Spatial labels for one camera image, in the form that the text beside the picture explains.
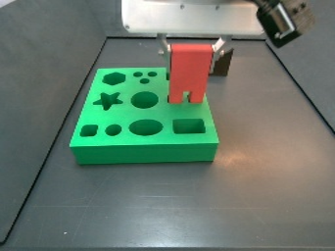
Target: small circular hole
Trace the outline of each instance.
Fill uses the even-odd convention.
[[[140,136],[151,136],[163,130],[163,124],[155,120],[140,120],[131,124],[129,131]]]
[[[148,80],[147,78],[141,78],[140,82],[141,82],[141,83],[148,83],[149,80]]]
[[[132,96],[131,103],[140,109],[148,109],[159,103],[159,96],[149,91],[143,91]]]
[[[155,73],[155,72],[148,73],[148,76],[156,76],[156,75],[157,75],[157,73]]]
[[[135,74],[133,74],[133,76],[136,76],[136,77],[139,77],[139,76],[141,76],[143,75],[143,73],[140,73],[140,72],[136,72]]]
[[[121,132],[120,125],[109,125],[105,129],[105,134],[109,136],[116,136]]]

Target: square hole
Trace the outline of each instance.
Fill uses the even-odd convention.
[[[84,125],[81,127],[80,136],[93,137],[97,135],[99,126],[97,125]]]
[[[172,131],[176,134],[204,133],[204,121],[201,119],[173,120]]]

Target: shape sorter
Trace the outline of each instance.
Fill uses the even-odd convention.
[[[69,143],[78,164],[212,161],[217,145],[207,98],[169,104],[165,68],[99,69]]]

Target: black table surface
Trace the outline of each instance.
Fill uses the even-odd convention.
[[[157,48],[107,41],[2,248],[335,247],[333,134],[263,41],[233,41],[229,75],[209,77],[212,163],[76,164],[96,70],[161,67]]]

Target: red rectangular block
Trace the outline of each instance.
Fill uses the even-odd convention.
[[[171,45],[169,103],[181,103],[184,92],[189,103],[203,102],[212,55],[209,44]]]

